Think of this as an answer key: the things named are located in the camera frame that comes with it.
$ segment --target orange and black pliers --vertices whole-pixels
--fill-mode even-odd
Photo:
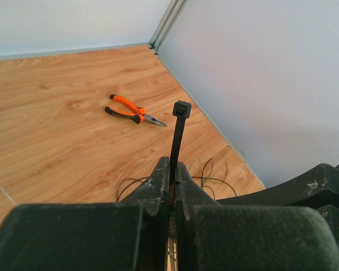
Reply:
[[[119,103],[123,104],[124,106],[126,106],[128,109],[130,109],[133,112],[133,113],[127,113],[127,112],[123,112],[123,111],[113,110],[109,106],[106,106],[104,108],[104,110],[109,115],[112,115],[114,117],[119,117],[121,119],[133,120],[137,124],[145,121],[147,123],[152,123],[152,124],[156,124],[156,125],[159,125],[159,126],[167,127],[166,124],[159,121],[155,117],[152,117],[152,116],[146,114],[146,110],[143,107],[137,107],[131,101],[129,101],[129,100],[127,100],[127,99],[125,99],[125,98],[123,98],[119,95],[115,95],[115,94],[110,95],[109,98],[111,98],[115,102],[119,102]]]

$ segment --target white scratch on black part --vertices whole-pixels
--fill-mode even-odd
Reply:
[[[0,185],[0,190],[1,190],[1,192],[3,192],[3,193],[5,194],[5,196],[7,196],[7,198],[8,198],[15,206],[18,206],[18,205],[16,204],[16,202],[12,199],[12,197],[10,197],[9,194],[5,191],[5,189],[2,188],[1,185]]]

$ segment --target wooden table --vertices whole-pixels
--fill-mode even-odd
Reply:
[[[110,94],[168,127],[108,115],[106,105],[124,109]],[[122,179],[148,176],[170,155],[177,100],[193,105],[179,157],[190,173],[212,158],[211,176],[224,178],[227,164],[238,195],[264,189],[146,46],[0,62],[0,223],[17,204],[114,201]],[[233,196],[207,184],[217,199]]]

